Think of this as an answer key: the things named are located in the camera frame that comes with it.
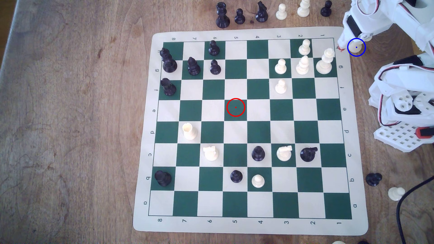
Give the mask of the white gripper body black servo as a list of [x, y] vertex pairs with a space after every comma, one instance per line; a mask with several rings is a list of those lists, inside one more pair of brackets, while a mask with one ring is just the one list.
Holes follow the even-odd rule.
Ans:
[[358, 11], [356, 4], [351, 3], [350, 10], [345, 12], [343, 18], [343, 32], [351, 32], [351, 38], [360, 38], [360, 34], [363, 33], [363, 31], [361, 30], [362, 24], [358, 23], [358, 17], [361, 17], [361, 13]]

